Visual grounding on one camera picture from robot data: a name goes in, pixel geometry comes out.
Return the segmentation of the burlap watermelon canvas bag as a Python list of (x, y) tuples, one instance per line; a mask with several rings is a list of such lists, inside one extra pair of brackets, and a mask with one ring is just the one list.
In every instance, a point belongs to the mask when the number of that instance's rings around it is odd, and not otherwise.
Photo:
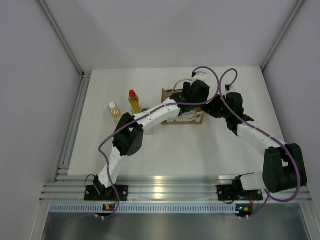
[[(167, 98), (169, 98), (172, 94), (182, 93), (183, 89), (178, 89), (177, 86), (179, 83), (187, 82), (191, 84), (195, 80), (193, 78), (183, 79), (177, 81), (172, 89), (162, 89), (161, 90), (161, 102), (164, 102)], [(203, 119), (205, 116), (205, 112), (201, 110), (200, 107), (194, 108), (192, 111), (184, 113), (178, 117), (170, 118), (168, 120), (163, 121), (162, 125), (201, 125), (203, 123)]]

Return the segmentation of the grey cap clear bottle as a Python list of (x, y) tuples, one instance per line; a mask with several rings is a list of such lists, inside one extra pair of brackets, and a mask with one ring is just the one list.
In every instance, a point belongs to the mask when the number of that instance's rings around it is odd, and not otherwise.
[[(141, 112), (143, 113), (143, 112), (146, 112), (146, 111), (148, 111), (148, 110), (150, 110), (151, 108), (150, 107), (143, 107), (142, 109), (141, 109)], [(152, 134), (153, 134), (153, 128), (150, 128), (148, 131), (144, 131), (144, 134), (146, 135), (146, 136), (151, 136)]]

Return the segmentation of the red cap yellow bottle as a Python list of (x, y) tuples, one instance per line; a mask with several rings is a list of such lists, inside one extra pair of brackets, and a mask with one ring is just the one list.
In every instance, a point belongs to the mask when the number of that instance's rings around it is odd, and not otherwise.
[(140, 101), (138, 95), (133, 89), (129, 91), (128, 101), (132, 107), (133, 114), (139, 114), (141, 112)]

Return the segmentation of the white cap amber bottle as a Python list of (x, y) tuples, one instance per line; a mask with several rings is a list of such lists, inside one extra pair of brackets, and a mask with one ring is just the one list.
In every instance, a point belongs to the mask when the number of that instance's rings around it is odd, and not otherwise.
[(114, 121), (118, 123), (122, 117), (121, 110), (115, 102), (110, 102), (108, 105), (109, 113), (112, 115)]

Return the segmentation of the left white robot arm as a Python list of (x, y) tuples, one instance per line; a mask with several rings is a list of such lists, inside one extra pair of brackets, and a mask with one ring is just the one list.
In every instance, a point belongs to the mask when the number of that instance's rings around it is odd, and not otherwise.
[(102, 200), (112, 196), (123, 158), (132, 156), (141, 149), (146, 131), (205, 105), (209, 93), (210, 87), (202, 80), (185, 82), (181, 92), (173, 93), (156, 107), (134, 115), (125, 113), (112, 135), (98, 147), (106, 164), (93, 180), (96, 195)]

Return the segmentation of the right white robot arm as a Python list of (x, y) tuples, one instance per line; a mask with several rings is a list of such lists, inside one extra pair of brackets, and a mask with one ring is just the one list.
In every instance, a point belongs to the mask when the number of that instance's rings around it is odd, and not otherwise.
[(237, 198), (244, 199), (253, 190), (278, 193), (307, 185), (301, 147), (296, 143), (282, 142), (258, 128), (254, 119), (244, 114), (240, 93), (217, 95), (202, 109), (216, 119), (225, 119), (227, 128), (263, 157), (261, 172), (239, 175), (233, 180), (232, 192)]

